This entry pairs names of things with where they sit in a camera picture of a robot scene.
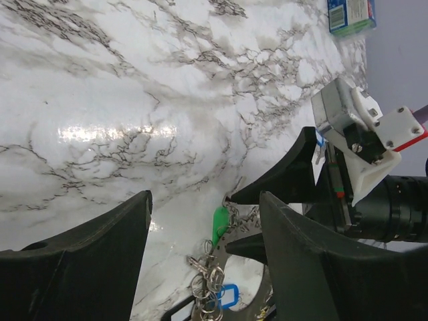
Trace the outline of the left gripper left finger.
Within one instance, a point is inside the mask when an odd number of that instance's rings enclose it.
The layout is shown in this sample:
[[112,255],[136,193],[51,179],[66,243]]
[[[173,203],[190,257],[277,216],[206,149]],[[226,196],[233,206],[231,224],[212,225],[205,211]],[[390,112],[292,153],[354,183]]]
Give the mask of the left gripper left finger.
[[94,219],[1,252],[2,320],[129,320],[152,214],[141,191]]

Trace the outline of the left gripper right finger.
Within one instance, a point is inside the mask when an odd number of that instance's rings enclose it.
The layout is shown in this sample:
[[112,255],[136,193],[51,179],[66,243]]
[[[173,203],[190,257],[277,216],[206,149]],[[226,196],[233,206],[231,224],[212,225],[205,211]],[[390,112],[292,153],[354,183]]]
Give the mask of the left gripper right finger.
[[426,320],[427,248],[349,239],[269,192],[260,217],[278,320]]

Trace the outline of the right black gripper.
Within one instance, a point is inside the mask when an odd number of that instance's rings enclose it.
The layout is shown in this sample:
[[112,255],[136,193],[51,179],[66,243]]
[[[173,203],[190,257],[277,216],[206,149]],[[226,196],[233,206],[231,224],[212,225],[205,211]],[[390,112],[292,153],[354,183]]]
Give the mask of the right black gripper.
[[[326,143],[318,153],[324,163],[314,174],[312,157],[317,145],[314,127],[304,127],[286,155],[256,181],[232,194],[238,205],[257,205],[262,192],[270,192],[285,203],[302,203],[303,215],[337,233],[359,234],[360,227],[350,209],[349,179],[343,173],[341,152]],[[225,246],[228,254],[267,264],[262,233]]]

